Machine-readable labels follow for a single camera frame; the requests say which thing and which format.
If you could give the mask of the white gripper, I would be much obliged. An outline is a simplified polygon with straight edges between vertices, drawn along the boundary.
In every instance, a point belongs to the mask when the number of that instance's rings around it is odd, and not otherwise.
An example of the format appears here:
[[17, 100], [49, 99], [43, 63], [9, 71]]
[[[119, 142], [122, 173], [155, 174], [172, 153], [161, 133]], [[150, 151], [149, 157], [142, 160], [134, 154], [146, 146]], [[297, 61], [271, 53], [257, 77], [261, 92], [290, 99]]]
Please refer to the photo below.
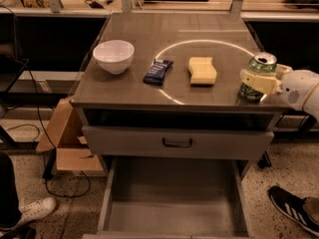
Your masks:
[[239, 77], [244, 84], [263, 94], [273, 95], [282, 92], [282, 102], [297, 111], [318, 110], [316, 73], [308, 70], [293, 71], [290, 66], [282, 64], [276, 65], [275, 73], [257, 74], [243, 69]]

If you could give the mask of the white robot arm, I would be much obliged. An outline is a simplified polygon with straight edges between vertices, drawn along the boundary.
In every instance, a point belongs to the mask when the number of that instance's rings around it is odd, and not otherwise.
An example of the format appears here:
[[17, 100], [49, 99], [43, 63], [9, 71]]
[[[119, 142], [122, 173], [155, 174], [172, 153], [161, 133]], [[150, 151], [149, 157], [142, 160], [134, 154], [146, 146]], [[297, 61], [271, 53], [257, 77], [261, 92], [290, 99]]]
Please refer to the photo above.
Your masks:
[[282, 103], [319, 120], [319, 75], [278, 64], [271, 73], [241, 70], [240, 80], [264, 95], [277, 95]]

